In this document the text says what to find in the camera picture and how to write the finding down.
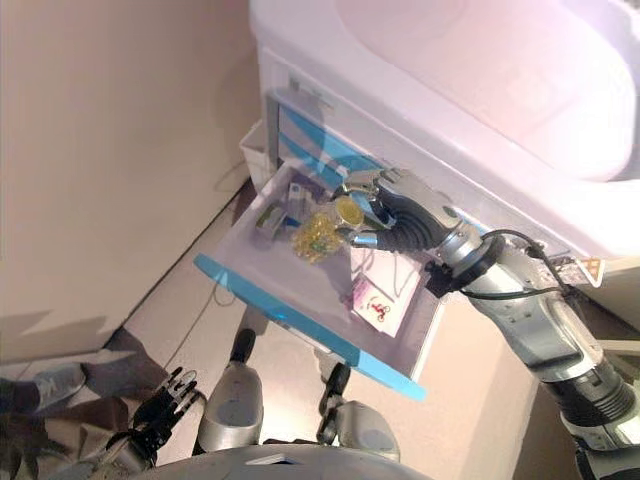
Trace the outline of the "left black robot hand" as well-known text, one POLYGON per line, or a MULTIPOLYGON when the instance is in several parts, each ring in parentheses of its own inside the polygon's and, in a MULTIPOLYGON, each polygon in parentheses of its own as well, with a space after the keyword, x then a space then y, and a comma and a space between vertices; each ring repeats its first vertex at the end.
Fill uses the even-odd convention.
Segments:
POLYGON ((130 429, 137 443, 157 450, 167 442, 173 428, 198 399, 196 378, 195 370, 178 367, 140 405, 130 429))

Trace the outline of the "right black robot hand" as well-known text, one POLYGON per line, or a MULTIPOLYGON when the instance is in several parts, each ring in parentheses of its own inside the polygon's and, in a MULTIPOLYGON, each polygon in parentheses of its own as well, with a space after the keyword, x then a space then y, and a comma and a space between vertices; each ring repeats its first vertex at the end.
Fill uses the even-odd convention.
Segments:
POLYGON ((349 174, 332 198, 365 196, 384 228, 348 234, 349 244, 390 252, 416 252, 441 245, 463 220, 443 194, 406 169, 389 168, 349 174))

